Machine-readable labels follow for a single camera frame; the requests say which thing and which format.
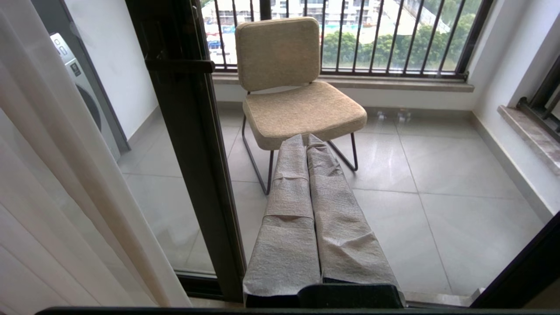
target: tile floor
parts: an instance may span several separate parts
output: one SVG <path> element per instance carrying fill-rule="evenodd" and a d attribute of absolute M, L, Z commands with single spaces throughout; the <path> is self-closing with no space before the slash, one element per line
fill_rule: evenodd
<path fill-rule="evenodd" d="M 402 289 L 487 286 L 543 223 L 466 118 L 368 116 L 356 133 L 360 169 L 343 169 Z M 222 109 L 220 120 L 249 259 L 267 199 L 241 139 L 242 111 Z M 246 135 L 266 174 L 268 152 Z M 334 142 L 351 156 L 349 136 Z M 161 117 L 131 147 L 118 164 L 171 264 L 213 272 Z"/>

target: beige chair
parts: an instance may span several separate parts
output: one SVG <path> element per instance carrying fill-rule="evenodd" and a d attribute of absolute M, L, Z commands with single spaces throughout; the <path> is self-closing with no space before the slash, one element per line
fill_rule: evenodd
<path fill-rule="evenodd" d="M 239 82 L 247 90 L 241 134 L 265 194 L 270 192 L 274 151 L 297 134 L 306 140 L 312 133 L 327 141 L 350 169 L 358 169 L 354 132 L 364 127 L 367 114 L 332 85 L 314 81 L 321 71 L 319 37 L 319 24 L 312 17 L 248 22 L 235 30 Z M 301 87 L 251 94 L 280 86 Z M 266 186 L 245 138 L 247 120 L 258 146 L 270 151 Z M 354 165 L 330 141 L 347 134 Z"/>

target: baseboard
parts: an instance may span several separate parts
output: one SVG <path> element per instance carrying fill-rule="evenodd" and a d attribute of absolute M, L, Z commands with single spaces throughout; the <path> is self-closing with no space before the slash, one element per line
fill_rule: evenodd
<path fill-rule="evenodd" d="M 376 115 L 378 112 L 385 113 L 388 117 L 398 117 L 400 114 L 410 115 L 411 117 L 427 118 L 465 118 L 469 119 L 471 111 L 452 110 L 452 109 L 424 109 L 424 108 L 394 108 L 394 107 L 363 107 L 368 115 Z"/>
<path fill-rule="evenodd" d="M 533 208 L 535 214 L 539 217 L 539 219 L 544 223 L 548 223 L 548 221 L 553 217 L 552 213 L 548 210 L 544 202 L 539 198 L 537 193 L 533 190 L 531 185 L 527 182 L 525 177 L 521 175 L 517 167 L 513 164 L 507 154 L 502 150 L 502 147 L 496 142 L 494 137 L 486 130 L 484 125 L 480 122 L 478 117 L 471 112 L 470 116 L 471 123 L 473 124 L 474 128 L 477 130 L 478 134 L 481 136 L 482 140 L 492 154 L 496 157 L 498 162 L 502 165 L 503 169 L 506 171 L 507 175 L 511 178 L 514 182 L 515 186 L 519 189 L 523 197 L 529 203 L 529 206 Z"/>
<path fill-rule="evenodd" d="M 157 106 L 156 108 L 154 108 L 152 113 L 148 115 L 148 118 L 144 120 L 144 122 L 140 125 L 140 127 L 136 129 L 134 134 L 128 139 L 128 145 L 132 146 L 133 143 L 138 141 L 138 139 L 142 136 L 144 131 L 152 124 L 153 120 L 159 115 L 161 115 L 161 109 L 159 106 Z"/>

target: window sill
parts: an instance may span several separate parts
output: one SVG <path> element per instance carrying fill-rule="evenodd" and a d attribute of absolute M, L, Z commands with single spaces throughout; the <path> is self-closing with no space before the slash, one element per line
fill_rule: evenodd
<path fill-rule="evenodd" d="M 239 84 L 237 73 L 215 72 L 215 84 Z M 463 80 L 416 79 L 416 78 L 379 78 L 358 76 L 321 75 L 319 81 L 327 82 L 343 89 L 409 90 L 438 92 L 473 92 L 474 86 Z"/>
<path fill-rule="evenodd" d="M 500 105 L 498 113 L 552 172 L 560 176 L 560 143 L 518 109 Z"/>

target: sheer curtain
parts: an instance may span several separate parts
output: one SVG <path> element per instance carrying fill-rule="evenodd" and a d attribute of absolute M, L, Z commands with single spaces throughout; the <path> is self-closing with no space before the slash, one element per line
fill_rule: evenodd
<path fill-rule="evenodd" d="M 0 2 L 0 311 L 187 307 L 30 0 Z"/>

